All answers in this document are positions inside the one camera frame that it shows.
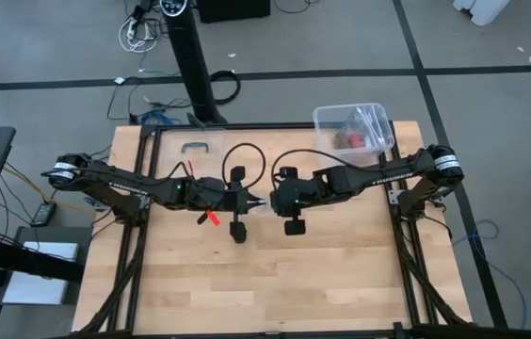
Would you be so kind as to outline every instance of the handle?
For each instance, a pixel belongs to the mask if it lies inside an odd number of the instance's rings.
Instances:
[[[206,142],[187,142],[182,145],[182,153],[186,153],[187,148],[204,147],[205,151],[209,153],[209,144]]]

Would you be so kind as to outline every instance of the clear plastic tray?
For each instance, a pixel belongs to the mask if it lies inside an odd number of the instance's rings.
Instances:
[[[180,161],[196,178],[221,176],[221,162],[228,150],[228,134],[223,129],[174,130],[161,136],[159,173],[168,175]],[[173,177],[183,176],[179,168]]]
[[[394,146],[394,135],[380,104],[318,107],[314,124],[318,150],[357,166],[377,163],[377,157]],[[322,166],[335,162],[320,158]]]

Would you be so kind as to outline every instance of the wood grain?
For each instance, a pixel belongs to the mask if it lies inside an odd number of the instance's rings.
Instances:
[[[422,146],[416,122],[397,121],[395,130],[402,155]],[[139,128],[118,128],[113,165],[133,168],[138,133]],[[251,189],[262,198],[272,189],[269,166],[279,154],[315,148],[309,130],[228,133],[228,148],[247,141],[267,156],[266,175]],[[246,166],[248,183],[258,176],[260,162],[258,153],[242,148],[230,156],[228,169]],[[298,167],[307,178],[321,163],[318,155],[296,153],[279,166]],[[170,168],[159,161],[157,177]],[[217,175],[218,164],[197,171]],[[444,221],[433,206],[426,213]],[[382,186],[368,188],[350,202],[304,211],[308,230],[303,236],[285,236],[283,220],[263,208],[243,218],[248,240],[237,245],[228,235],[231,214],[217,215],[219,227],[208,221],[197,225],[199,215],[152,208],[135,334],[381,330],[395,321],[410,326]],[[431,282],[460,316],[470,319],[446,230],[425,219],[418,228]],[[113,227],[93,241],[74,329],[83,327],[107,296],[120,240],[121,227]],[[419,307],[424,315],[422,299]]]

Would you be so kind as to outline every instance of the red tag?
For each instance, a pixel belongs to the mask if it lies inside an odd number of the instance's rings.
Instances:
[[[219,226],[219,219],[217,218],[216,214],[207,210],[207,217],[211,219],[211,222],[213,222],[214,225]]]

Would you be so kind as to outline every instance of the logo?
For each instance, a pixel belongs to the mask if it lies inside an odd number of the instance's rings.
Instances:
[[[391,181],[395,181],[395,180],[400,180],[400,179],[410,178],[410,177],[412,177],[412,176],[414,176],[414,173],[408,173],[408,174],[396,175],[395,177],[376,180],[376,181],[375,181],[374,183],[372,183],[372,184],[373,184],[373,185],[379,185],[379,184],[389,183],[389,182],[391,182]]]
[[[121,189],[125,189],[125,190],[128,190],[130,192],[134,192],[134,193],[137,193],[137,194],[141,194],[141,195],[149,195],[147,192],[145,191],[141,191],[137,188],[131,188],[131,187],[128,187],[128,186],[124,186],[124,185],[120,185],[120,184],[115,184],[115,183],[111,183],[110,184],[111,186],[113,187],[116,187],[116,188],[121,188]]]

